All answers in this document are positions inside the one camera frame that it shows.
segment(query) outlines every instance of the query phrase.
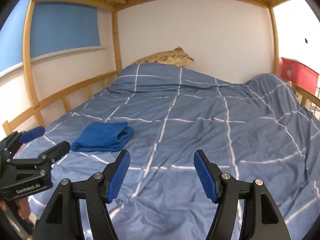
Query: metal screw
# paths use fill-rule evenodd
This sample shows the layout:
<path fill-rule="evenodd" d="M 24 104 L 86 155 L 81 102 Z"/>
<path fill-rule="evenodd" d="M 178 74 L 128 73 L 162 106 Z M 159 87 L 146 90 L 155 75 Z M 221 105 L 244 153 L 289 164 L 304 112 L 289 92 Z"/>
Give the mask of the metal screw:
<path fill-rule="evenodd" d="M 62 181 L 61 181 L 61 184 L 62 185 L 67 185 L 69 183 L 69 180 L 68 179 L 63 179 Z"/>
<path fill-rule="evenodd" d="M 263 181 L 261 179 L 256 179 L 255 182 L 259 186 L 261 186 L 263 184 Z"/>
<path fill-rule="evenodd" d="M 230 174 L 229 173 L 222 173 L 221 177 L 224 179 L 230 179 Z"/>
<path fill-rule="evenodd" d="M 102 173 L 101 172 L 97 172 L 93 177 L 95 178 L 95 179 L 101 179 L 102 178 Z"/>

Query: blue window shade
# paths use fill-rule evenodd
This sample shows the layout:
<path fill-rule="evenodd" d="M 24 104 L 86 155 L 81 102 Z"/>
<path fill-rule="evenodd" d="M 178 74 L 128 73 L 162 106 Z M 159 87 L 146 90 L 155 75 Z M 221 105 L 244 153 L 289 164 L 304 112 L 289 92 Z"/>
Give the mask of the blue window shade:
<path fill-rule="evenodd" d="M 63 2 L 36 3 L 30 33 L 31 58 L 91 46 L 100 46 L 95 7 Z"/>
<path fill-rule="evenodd" d="M 22 35 L 30 0 L 20 0 L 0 30 L 0 72 L 22 62 Z"/>

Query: folded towel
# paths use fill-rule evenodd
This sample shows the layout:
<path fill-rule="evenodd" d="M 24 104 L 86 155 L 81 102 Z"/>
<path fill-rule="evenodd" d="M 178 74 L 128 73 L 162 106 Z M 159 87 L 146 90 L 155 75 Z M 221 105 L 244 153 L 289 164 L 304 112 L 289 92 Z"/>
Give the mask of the folded towel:
<path fill-rule="evenodd" d="M 74 152 L 118 152 L 130 140 L 133 129 L 127 122 L 89 124 L 71 144 Z"/>

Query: yellow patterned pillow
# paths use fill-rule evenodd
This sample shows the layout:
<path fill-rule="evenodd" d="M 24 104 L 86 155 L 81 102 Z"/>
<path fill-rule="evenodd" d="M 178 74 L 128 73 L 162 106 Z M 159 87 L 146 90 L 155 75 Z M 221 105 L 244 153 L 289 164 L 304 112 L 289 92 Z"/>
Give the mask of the yellow patterned pillow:
<path fill-rule="evenodd" d="M 177 47 L 174 50 L 158 52 L 150 56 L 143 57 L 133 62 L 131 65 L 152 62 L 183 67 L 186 64 L 193 63 L 194 60 L 189 57 L 182 48 Z"/>

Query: human hand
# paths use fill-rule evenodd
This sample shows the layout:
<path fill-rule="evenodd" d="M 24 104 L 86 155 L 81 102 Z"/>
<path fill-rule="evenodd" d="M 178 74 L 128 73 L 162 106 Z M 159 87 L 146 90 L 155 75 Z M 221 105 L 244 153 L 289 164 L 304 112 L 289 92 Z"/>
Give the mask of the human hand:
<path fill-rule="evenodd" d="M 27 219 L 30 216 L 30 206 L 28 198 L 22 198 L 16 201 L 18 206 L 18 214 L 22 219 Z M 3 211 L 7 210 L 7 206 L 4 201 L 0 201 L 0 207 Z"/>

